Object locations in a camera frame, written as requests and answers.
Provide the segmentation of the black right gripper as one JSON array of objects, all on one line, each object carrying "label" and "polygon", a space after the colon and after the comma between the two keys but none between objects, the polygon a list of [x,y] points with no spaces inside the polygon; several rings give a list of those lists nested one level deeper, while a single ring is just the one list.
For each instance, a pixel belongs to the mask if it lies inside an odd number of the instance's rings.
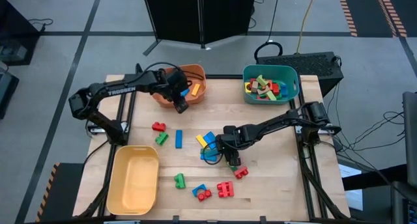
[{"label": "black right gripper", "polygon": [[227,151],[228,166],[241,166],[241,159],[238,150],[244,150],[253,145],[253,124],[243,126],[224,126],[223,133],[216,136],[218,146],[236,150]]}]

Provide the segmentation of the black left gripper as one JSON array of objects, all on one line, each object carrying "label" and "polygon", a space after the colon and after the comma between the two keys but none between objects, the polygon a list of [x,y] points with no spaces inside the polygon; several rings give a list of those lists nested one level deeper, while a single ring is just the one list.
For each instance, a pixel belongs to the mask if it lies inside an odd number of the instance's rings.
[{"label": "black left gripper", "polygon": [[175,104],[175,109],[178,113],[183,113],[188,109],[188,103],[185,97],[181,95],[182,91],[188,88],[187,82],[185,83],[174,83],[174,84],[160,84],[160,94],[169,102]]}]

